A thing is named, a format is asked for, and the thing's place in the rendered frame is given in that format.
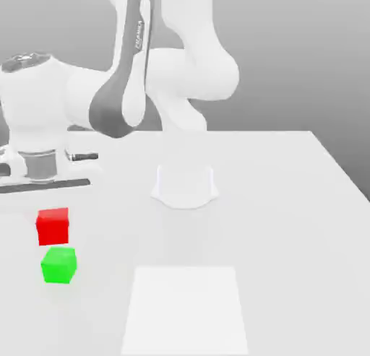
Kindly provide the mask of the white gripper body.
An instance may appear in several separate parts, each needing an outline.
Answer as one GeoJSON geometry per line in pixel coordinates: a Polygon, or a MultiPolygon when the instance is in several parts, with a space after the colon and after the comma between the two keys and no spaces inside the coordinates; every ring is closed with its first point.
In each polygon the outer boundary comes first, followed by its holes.
{"type": "Polygon", "coordinates": [[[0,186],[0,207],[62,207],[92,189],[87,178],[0,186]]]}

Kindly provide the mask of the small red cube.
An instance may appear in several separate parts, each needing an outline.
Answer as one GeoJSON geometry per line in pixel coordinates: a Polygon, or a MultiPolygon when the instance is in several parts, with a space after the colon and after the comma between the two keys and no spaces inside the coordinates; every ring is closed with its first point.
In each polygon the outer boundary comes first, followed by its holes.
{"type": "Polygon", "coordinates": [[[40,210],[35,226],[40,246],[69,242],[69,210],[66,207],[40,210]]]}

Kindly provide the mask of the small green cube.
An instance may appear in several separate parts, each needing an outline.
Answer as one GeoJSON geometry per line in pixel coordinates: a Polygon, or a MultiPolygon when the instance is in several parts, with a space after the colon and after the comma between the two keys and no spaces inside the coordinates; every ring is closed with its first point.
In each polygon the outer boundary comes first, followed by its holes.
{"type": "Polygon", "coordinates": [[[69,284],[77,270],[75,249],[52,246],[46,252],[40,265],[46,283],[69,284]]]}

